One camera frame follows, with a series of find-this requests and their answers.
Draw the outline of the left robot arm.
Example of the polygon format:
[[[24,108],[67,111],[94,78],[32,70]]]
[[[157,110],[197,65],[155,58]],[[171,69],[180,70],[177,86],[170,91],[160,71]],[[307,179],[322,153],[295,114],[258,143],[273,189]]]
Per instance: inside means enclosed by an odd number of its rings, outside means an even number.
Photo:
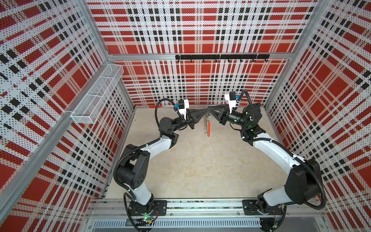
[[[177,114],[177,118],[158,118],[159,105],[169,101]],[[150,215],[154,207],[154,196],[145,184],[146,174],[151,158],[175,146],[180,131],[189,126],[194,129],[200,119],[207,114],[207,109],[190,109],[188,100],[180,100],[175,104],[170,99],[162,99],[155,107],[155,121],[159,136],[146,144],[135,146],[127,145],[113,170],[113,179],[116,184],[124,188],[124,196],[140,210],[142,215]]]

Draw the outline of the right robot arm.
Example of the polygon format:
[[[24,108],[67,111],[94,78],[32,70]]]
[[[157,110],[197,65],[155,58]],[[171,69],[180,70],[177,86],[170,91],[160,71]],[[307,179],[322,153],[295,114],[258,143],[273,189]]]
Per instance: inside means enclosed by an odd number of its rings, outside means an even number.
[[[220,124],[238,125],[241,139],[265,153],[288,175],[284,186],[270,189],[257,197],[256,210],[267,215],[271,208],[286,205],[307,205],[323,210],[327,203],[321,170],[315,159],[305,159],[274,140],[259,126],[260,103],[252,103],[246,90],[225,95],[227,104],[207,107],[207,112]]]

